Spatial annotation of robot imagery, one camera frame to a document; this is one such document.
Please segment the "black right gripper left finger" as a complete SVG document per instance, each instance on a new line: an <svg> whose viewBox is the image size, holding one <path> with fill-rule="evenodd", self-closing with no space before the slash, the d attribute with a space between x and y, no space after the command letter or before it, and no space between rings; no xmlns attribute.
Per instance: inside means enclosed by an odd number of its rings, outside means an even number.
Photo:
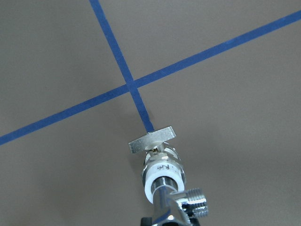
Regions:
<svg viewBox="0 0 301 226"><path fill-rule="evenodd" d="M140 226L153 226L152 217L141 218Z"/></svg>

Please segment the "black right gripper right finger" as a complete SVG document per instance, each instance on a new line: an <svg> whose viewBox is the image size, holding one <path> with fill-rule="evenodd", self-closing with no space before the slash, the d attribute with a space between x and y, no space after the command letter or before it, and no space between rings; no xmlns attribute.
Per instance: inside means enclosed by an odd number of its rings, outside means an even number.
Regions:
<svg viewBox="0 0 301 226"><path fill-rule="evenodd" d="M190 218L190 223L192 226L200 226L199 220L197 218Z"/></svg>

